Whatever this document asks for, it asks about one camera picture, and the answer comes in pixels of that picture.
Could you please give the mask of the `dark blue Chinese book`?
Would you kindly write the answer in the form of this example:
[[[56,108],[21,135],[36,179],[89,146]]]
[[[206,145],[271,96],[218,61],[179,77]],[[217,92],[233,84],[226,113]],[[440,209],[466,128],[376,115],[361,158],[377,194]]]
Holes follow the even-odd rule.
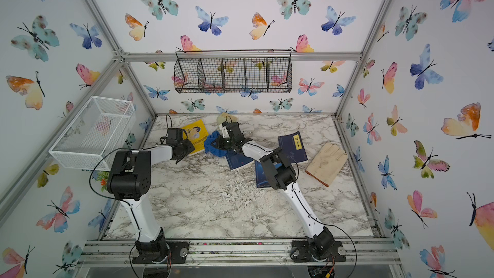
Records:
[[[246,157],[242,153],[235,153],[234,151],[228,151],[226,153],[226,160],[231,171],[245,167],[254,161],[253,158]]]

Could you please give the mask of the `yellow illustrated book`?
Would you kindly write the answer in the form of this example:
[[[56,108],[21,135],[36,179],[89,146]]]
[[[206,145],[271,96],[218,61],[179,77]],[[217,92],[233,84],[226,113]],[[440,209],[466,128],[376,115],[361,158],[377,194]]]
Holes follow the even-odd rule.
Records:
[[[194,146],[193,152],[190,155],[198,154],[205,150],[204,142],[207,140],[209,133],[202,120],[197,120],[192,124],[183,126],[187,138]]]

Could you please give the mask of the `blue cloth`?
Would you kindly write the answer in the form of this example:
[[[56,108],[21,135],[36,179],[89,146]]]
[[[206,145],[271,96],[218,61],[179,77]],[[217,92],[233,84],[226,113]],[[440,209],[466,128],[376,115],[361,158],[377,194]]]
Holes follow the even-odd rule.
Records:
[[[222,150],[217,145],[218,138],[221,134],[218,131],[214,131],[211,135],[207,137],[204,141],[205,153],[212,154],[215,157],[226,157],[227,151]]]

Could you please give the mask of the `blue Little Prince book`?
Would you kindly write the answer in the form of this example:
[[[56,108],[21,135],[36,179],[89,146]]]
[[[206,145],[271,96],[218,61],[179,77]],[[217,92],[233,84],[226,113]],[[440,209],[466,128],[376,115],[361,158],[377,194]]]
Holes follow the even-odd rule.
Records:
[[[277,176],[280,172],[284,172],[286,170],[285,165],[283,163],[271,163],[271,165],[275,169],[275,176]],[[255,162],[255,176],[256,176],[256,187],[258,189],[261,188],[269,188],[271,186],[268,177],[265,175],[264,168],[261,162]]]

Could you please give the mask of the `dark blue horse-cover book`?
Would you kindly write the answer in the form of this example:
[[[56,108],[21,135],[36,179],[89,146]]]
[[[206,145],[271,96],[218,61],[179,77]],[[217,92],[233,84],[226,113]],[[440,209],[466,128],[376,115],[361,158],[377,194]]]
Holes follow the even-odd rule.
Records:
[[[307,162],[307,154],[299,131],[278,137],[279,147],[297,163]]]

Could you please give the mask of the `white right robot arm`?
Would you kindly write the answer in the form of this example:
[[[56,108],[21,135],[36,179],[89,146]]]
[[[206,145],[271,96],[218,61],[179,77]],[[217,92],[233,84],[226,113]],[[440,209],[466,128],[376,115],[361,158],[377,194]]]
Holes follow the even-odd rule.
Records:
[[[296,213],[302,224],[307,243],[292,260],[296,262],[334,261],[344,262],[346,251],[341,241],[335,239],[329,230],[330,225],[321,222],[303,196],[298,184],[299,171],[293,168],[295,161],[289,158],[281,148],[268,149],[254,140],[245,137],[234,128],[221,128],[212,146],[222,151],[232,151],[260,163],[264,175],[273,190],[280,192]]]

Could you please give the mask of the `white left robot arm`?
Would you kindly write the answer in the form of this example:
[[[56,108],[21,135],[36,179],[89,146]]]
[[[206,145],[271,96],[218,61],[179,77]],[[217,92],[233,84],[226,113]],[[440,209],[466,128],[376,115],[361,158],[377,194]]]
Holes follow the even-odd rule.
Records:
[[[109,171],[107,190],[125,208],[136,230],[138,256],[133,264],[184,264],[189,244],[168,243],[153,214],[147,193],[151,187],[152,166],[162,162],[180,162],[194,151],[181,128],[169,128],[160,143],[150,149],[118,149]]]

